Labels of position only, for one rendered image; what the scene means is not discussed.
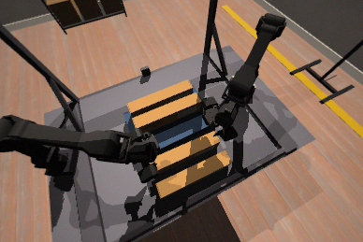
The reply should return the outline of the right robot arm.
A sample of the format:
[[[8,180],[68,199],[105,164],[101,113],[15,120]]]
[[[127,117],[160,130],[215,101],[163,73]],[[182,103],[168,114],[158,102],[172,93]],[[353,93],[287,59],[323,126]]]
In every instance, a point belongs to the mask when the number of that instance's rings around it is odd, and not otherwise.
[[[120,142],[121,137],[123,142]],[[142,137],[142,142],[132,142],[131,135],[114,130],[82,133],[37,124],[14,115],[0,119],[0,152],[17,151],[31,157],[35,168],[50,170],[65,168],[68,153],[58,153],[59,148],[81,150],[101,162],[153,163],[160,150],[158,142],[149,132]]]

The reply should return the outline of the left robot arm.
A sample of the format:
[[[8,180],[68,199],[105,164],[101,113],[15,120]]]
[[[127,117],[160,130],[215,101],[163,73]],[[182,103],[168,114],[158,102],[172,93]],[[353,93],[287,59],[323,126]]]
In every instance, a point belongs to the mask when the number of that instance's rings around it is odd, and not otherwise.
[[[205,110],[202,114],[202,119],[206,125],[209,125],[211,128],[216,128],[219,125],[222,127],[232,126],[239,112],[239,108],[245,107],[246,103],[249,104],[254,94],[253,85],[255,79],[259,76],[259,63],[269,42],[275,40],[276,37],[280,37],[286,26],[284,17],[270,13],[266,14],[265,16],[261,16],[256,25],[255,30],[258,38],[255,41],[246,62],[241,66],[240,70],[236,72],[235,76],[233,78],[231,77],[225,88],[222,95],[222,98],[225,100],[222,102],[221,107],[218,105],[217,107]],[[260,32],[258,33],[259,29]],[[226,93],[228,88],[230,93]],[[246,95],[249,96],[246,98],[247,101],[244,100]]]

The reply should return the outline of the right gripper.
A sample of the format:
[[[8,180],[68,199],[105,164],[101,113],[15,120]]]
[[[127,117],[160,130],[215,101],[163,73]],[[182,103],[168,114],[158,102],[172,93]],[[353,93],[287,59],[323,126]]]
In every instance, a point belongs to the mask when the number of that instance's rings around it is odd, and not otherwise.
[[[135,128],[131,132],[129,132],[127,135],[132,136],[132,142],[142,142],[141,139],[143,138],[143,133],[141,129]],[[155,163],[149,164],[149,163],[141,163],[143,169],[138,172],[139,179],[141,183],[147,183],[153,178],[156,178],[159,175],[159,172],[157,170],[157,167]]]

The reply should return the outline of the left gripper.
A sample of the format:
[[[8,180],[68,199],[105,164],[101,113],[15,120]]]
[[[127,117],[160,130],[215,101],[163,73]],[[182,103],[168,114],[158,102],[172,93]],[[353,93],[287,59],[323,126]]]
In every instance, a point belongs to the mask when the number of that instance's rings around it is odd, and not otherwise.
[[[221,107],[221,104],[218,104],[214,97],[207,97],[202,99],[201,105],[203,106],[204,110],[208,110],[210,108],[214,108],[215,106]],[[216,134],[213,136],[219,135],[224,141],[231,140],[233,138],[236,138],[238,136],[238,133],[236,132],[235,128],[233,126],[231,127],[223,127],[224,129],[217,131]],[[219,132],[219,134],[218,134]]]

